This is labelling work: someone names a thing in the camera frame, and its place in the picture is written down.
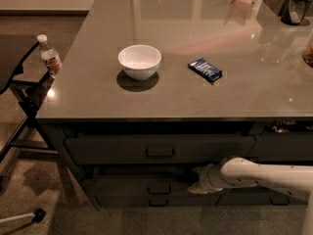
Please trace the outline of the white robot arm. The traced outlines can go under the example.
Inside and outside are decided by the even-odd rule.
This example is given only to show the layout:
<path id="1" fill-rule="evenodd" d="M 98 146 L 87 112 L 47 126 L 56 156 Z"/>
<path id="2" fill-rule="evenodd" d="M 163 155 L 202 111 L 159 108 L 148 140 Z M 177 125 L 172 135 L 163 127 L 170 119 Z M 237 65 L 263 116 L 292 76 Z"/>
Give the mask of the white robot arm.
<path id="1" fill-rule="evenodd" d="M 262 186 L 307 203 L 301 235 L 313 235 L 313 166 L 257 164 L 240 157 L 225 158 L 219 164 L 197 166 L 198 180 L 188 191 L 205 195 L 224 189 Z"/>

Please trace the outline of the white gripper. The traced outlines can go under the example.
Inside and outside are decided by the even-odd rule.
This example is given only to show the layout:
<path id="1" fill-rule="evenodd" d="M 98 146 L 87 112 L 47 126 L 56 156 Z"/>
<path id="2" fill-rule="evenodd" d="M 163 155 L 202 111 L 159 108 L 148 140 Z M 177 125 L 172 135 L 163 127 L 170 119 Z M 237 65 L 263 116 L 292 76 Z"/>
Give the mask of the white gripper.
<path id="1" fill-rule="evenodd" d="M 188 188 L 188 192 L 191 194 L 206 195 L 222 191 L 225 188 L 217 164 L 193 167 L 192 173 L 199 176 L 199 183 L 196 182 Z"/>

